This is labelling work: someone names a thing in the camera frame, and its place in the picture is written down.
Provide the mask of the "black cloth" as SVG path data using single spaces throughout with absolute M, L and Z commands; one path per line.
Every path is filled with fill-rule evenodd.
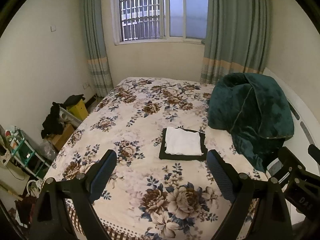
M 165 160 L 176 160 L 176 161 L 191 161 L 191 160 L 198 160 L 198 161 L 205 161 L 208 153 L 208 149 L 205 146 L 205 138 L 206 134 L 198 131 L 194 131 L 191 129 L 183 129 L 186 132 L 193 132 L 197 133 L 200 136 L 200 146 L 201 146 L 201 155 L 176 155 L 176 154 L 168 154 L 166 153 L 166 145 L 165 145 L 165 136 L 167 132 L 167 128 L 162 129 L 162 143 L 161 148 L 159 151 L 159 159 Z

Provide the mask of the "yellow box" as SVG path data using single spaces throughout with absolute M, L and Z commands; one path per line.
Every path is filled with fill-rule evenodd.
M 69 111 L 81 121 L 84 121 L 88 116 L 87 108 L 82 99 L 80 99 L 80 101 L 76 105 L 68 106 L 67 111 Z

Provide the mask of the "white headboard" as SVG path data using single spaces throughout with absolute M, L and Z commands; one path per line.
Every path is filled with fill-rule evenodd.
M 295 133 L 284 145 L 304 164 L 307 171 L 319 175 L 319 164 L 308 154 L 309 145 L 314 144 L 319 147 L 318 120 L 304 101 L 282 79 L 268 68 L 265 68 L 264 75 L 276 80 L 290 105 Z

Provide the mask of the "green shelf rack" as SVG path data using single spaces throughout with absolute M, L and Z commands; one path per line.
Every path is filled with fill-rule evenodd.
M 50 165 L 46 159 L 28 142 L 23 132 L 14 127 L 5 131 L 6 139 L 11 147 L 10 160 L 19 163 L 20 167 L 37 179 L 43 179 Z

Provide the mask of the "left green curtain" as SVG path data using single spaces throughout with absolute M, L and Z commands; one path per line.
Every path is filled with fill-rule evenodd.
M 101 0 L 81 0 L 81 16 L 89 72 L 97 96 L 105 97 L 113 89 L 104 40 Z

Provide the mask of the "dark green velvet blanket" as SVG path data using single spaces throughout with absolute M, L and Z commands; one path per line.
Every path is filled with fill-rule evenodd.
M 227 131 L 235 150 L 261 172 L 295 132 L 281 87 L 274 78 L 254 73 L 232 73 L 218 81 L 209 100 L 208 125 Z

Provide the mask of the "barred window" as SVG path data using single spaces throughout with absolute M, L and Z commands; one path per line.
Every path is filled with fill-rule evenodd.
M 208 0 L 113 0 L 117 43 L 164 40 L 202 43 Z

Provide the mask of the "right green curtain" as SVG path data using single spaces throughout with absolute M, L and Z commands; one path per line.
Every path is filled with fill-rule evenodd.
M 270 20 L 270 0 L 208 0 L 201 83 L 216 84 L 231 73 L 263 73 Z

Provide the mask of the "green curtain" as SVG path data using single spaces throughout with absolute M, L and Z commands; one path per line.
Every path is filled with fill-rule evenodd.
M 105 97 L 113 89 L 104 40 L 101 0 L 81 0 L 81 16 L 89 72 L 97 96 Z
M 270 0 L 208 0 L 201 83 L 216 84 L 231 73 L 263 73 L 270 20 Z

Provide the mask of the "black clothes pile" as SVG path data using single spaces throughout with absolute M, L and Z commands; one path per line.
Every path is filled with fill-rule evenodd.
M 71 95 L 64 103 L 53 102 L 50 108 L 50 113 L 42 123 L 43 130 L 41 131 L 42 139 L 50 135 L 62 135 L 65 124 L 71 124 L 78 128 L 82 121 L 80 117 L 70 112 L 73 106 L 76 106 L 80 101 L 85 100 L 84 95 Z

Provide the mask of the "white cloth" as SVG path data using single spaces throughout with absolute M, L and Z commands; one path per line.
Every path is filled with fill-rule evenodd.
M 165 133 L 165 153 L 170 155 L 201 156 L 199 132 L 168 127 Z

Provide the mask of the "cardboard box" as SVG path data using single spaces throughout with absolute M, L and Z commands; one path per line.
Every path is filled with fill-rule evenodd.
M 61 135 L 51 135 L 47 138 L 47 140 L 57 151 L 60 151 L 73 133 L 73 126 L 71 124 L 67 124 Z

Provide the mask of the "floral bed quilt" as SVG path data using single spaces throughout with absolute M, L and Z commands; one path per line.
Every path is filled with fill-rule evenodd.
M 121 81 L 68 139 L 47 177 L 73 179 L 114 150 L 116 168 L 93 204 L 113 239 L 211 239 L 231 203 L 204 161 L 159 158 L 163 129 L 202 132 L 206 148 L 238 172 L 266 180 L 236 152 L 229 133 L 208 126 L 212 90 L 154 77 Z

